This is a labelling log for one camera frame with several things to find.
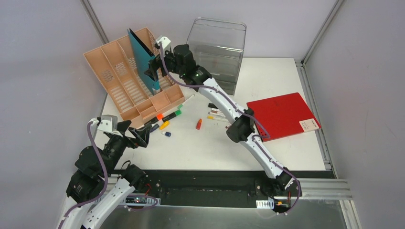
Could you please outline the teal folder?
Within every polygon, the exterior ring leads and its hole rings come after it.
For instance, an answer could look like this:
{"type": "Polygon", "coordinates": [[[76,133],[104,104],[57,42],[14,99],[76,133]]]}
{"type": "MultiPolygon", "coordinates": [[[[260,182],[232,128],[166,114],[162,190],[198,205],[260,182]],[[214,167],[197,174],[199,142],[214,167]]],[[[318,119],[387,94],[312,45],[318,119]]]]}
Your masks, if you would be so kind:
{"type": "Polygon", "coordinates": [[[133,31],[131,28],[127,29],[132,52],[136,62],[138,76],[145,84],[147,90],[155,95],[160,91],[160,84],[158,80],[145,74],[149,69],[149,61],[155,58],[153,47],[150,42],[149,30],[143,28],[138,31],[133,31]]]}

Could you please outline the red folder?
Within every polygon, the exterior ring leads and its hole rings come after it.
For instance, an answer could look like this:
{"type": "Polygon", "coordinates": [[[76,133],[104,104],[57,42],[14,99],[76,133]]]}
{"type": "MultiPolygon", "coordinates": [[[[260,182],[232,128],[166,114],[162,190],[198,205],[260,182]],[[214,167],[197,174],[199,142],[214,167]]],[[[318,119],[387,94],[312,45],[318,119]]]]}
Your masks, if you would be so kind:
{"type": "Polygon", "coordinates": [[[302,96],[296,92],[247,103],[261,125],[256,125],[262,141],[315,131],[320,122],[302,96]]]}

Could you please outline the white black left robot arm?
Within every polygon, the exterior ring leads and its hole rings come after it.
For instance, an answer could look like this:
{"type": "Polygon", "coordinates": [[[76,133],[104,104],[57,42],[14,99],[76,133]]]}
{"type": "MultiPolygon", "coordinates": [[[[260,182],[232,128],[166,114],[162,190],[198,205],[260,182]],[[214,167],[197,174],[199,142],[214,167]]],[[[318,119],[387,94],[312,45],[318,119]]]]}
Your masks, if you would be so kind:
{"type": "Polygon", "coordinates": [[[67,186],[58,228],[98,229],[128,196],[149,199],[147,174],[134,164],[121,172],[114,187],[106,192],[108,179],[125,149],[148,146],[151,125],[139,129],[130,125],[130,120],[119,122],[113,115],[102,115],[87,123],[91,145],[80,152],[75,162],[77,171],[67,186]]]}

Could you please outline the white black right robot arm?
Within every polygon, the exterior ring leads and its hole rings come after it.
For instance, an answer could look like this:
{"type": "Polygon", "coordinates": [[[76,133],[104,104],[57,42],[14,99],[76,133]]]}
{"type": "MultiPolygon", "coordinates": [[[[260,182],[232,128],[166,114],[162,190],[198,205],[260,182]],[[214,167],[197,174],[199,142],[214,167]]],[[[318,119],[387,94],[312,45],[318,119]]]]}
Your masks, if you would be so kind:
{"type": "Polygon", "coordinates": [[[172,74],[177,74],[183,81],[175,80],[176,84],[194,89],[225,115],[230,123],[226,131],[228,138],[241,144],[256,159],[267,177],[272,180],[273,193],[284,195],[290,190],[291,184],[296,183],[297,197],[301,197],[299,180],[265,148],[261,140],[263,136],[255,129],[255,125],[260,122],[254,117],[254,111],[250,108],[244,109],[226,94],[212,75],[196,64],[187,44],[178,45],[174,49],[162,42],[157,42],[154,46],[160,53],[149,61],[145,74],[154,81],[158,79],[158,70],[162,71],[162,76],[168,76],[171,80],[174,79],[172,74]]]}

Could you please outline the dark blue small bottle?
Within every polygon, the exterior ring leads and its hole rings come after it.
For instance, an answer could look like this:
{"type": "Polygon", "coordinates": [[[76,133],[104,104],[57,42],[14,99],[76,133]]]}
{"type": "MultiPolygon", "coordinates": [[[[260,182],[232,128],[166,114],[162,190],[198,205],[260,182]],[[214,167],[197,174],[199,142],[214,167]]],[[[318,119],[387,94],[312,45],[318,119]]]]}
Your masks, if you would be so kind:
{"type": "Polygon", "coordinates": [[[151,126],[151,129],[150,129],[150,132],[152,133],[152,132],[156,131],[159,127],[160,127],[159,124],[154,124],[154,125],[152,125],[152,126],[151,126]]]}

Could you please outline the black highlighter orange cap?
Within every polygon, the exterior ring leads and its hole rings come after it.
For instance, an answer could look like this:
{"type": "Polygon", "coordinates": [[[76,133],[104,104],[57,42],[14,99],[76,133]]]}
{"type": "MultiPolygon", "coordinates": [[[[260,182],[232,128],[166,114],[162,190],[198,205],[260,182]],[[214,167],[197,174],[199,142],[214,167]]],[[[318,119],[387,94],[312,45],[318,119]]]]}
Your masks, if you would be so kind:
{"type": "Polygon", "coordinates": [[[157,123],[158,121],[162,120],[164,117],[163,114],[158,114],[157,116],[155,116],[154,118],[150,119],[149,121],[147,121],[144,126],[148,126],[148,125],[152,125],[157,123]]]}

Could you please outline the blue white small bottle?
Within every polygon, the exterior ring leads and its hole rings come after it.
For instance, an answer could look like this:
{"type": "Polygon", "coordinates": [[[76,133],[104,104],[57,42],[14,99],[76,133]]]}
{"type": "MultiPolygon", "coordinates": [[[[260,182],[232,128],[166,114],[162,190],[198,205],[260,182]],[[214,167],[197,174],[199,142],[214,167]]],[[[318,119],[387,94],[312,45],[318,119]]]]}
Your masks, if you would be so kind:
{"type": "Polygon", "coordinates": [[[171,137],[171,132],[162,131],[161,133],[166,137],[171,137]]]}

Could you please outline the peach plastic file organizer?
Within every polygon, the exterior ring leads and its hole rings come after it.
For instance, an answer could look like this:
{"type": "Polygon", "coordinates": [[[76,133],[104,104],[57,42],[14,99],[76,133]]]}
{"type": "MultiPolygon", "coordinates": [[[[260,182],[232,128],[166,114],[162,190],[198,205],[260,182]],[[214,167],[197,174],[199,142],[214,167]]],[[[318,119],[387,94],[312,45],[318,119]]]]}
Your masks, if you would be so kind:
{"type": "Polygon", "coordinates": [[[151,92],[138,74],[138,67],[128,35],[84,53],[94,74],[116,106],[113,115],[130,120],[132,127],[185,101],[180,87],[158,73],[160,88],[151,92]]]}

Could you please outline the white marker green caps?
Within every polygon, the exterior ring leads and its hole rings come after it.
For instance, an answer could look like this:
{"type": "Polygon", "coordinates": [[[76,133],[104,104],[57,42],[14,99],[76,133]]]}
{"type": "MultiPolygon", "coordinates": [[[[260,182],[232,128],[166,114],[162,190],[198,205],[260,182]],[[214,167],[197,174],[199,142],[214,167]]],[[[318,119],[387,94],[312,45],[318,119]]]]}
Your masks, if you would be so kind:
{"type": "Polygon", "coordinates": [[[185,99],[185,101],[183,103],[181,103],[180,105],[178,105],[177,109],[181,109],[187,102],[189,102],[192,98],[195,97],[195,94],[192,94],[190,97],[188,97],[187,99],[185,99]]]}

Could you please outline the red orange small bottle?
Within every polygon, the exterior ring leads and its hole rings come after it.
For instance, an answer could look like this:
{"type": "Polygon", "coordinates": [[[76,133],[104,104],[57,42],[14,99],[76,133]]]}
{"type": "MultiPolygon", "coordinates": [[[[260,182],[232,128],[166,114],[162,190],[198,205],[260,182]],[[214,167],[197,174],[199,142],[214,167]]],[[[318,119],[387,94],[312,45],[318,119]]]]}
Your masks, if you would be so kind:
{"type": "Polygon", "coordinates": [[[195,127],[197,130],[200,130],[200,129],[201,129],[202,121],[203,121],[202,119],[199,119],[199,120],[198,120],[198,122],[197,122],[197,124],[196,124],[196,127],[195,127]]]}

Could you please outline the black highlighter blue cap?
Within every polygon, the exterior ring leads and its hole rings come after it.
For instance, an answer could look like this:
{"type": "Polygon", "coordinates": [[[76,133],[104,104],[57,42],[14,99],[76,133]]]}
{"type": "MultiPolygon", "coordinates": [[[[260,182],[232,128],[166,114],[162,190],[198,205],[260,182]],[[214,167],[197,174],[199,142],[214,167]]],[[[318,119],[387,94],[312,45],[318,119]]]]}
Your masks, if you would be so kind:
{"type": "Polygon", "coordinates": [[[214,105],[213,103],[208,103],[208,107],[213,108],[213,109],[218,109],[218,107],[216,105],[214,105]]]}

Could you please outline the white marker purple cap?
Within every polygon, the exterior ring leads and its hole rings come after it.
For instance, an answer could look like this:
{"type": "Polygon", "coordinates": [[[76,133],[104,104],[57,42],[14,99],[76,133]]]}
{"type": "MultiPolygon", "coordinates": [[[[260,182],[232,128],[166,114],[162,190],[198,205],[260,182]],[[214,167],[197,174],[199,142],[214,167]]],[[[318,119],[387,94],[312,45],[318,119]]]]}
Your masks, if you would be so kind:
{"type": "Polygon", "coordinates": [[[217,117],[222,117],[225,118],[225,115],[222,113],[214,113],[214,112],[209,112],[209,115],[211,116],[217,116],[217,117]]]}

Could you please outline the white marker yellow caps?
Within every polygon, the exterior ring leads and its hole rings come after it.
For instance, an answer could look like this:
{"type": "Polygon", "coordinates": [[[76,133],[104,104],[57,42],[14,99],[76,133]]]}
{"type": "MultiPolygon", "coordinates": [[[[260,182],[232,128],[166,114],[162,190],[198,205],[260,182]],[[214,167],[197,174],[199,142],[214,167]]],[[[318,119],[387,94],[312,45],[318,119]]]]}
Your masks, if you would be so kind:
{"type": "Polygon", "coordinates": [[[228,123],[229,121],[225,118],[221,118],[221,117],[216,117],[216,116],[207,116],[208,119],[210,120],[216,120],[216,121],[220,121],[220,122],[226,122],[228,123]]]}

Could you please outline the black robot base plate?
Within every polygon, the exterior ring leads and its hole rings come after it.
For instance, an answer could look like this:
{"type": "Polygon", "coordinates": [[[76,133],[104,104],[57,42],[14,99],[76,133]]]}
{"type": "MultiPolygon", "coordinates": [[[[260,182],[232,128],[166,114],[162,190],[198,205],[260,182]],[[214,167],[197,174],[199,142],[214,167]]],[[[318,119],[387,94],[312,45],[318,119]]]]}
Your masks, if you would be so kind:
{"type": "Polygon", "coordinates": [[[164,206],[256,208],[274,199],[289,208],[301,197],[295,182],[285,191],[263,171],[147,170],[135,189],[160,199],[164,206]]]}

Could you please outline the aluminium frame rail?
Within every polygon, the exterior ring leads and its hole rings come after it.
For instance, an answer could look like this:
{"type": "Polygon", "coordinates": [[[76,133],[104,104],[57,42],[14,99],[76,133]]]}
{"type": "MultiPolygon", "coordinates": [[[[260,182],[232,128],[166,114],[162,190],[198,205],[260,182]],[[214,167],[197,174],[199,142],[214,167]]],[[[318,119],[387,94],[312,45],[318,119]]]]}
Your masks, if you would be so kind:
{"type": "Polygon", "coordinates": [[[299,178],[302,198],[306,200],[352,200],[345,179],[299,178]]]}

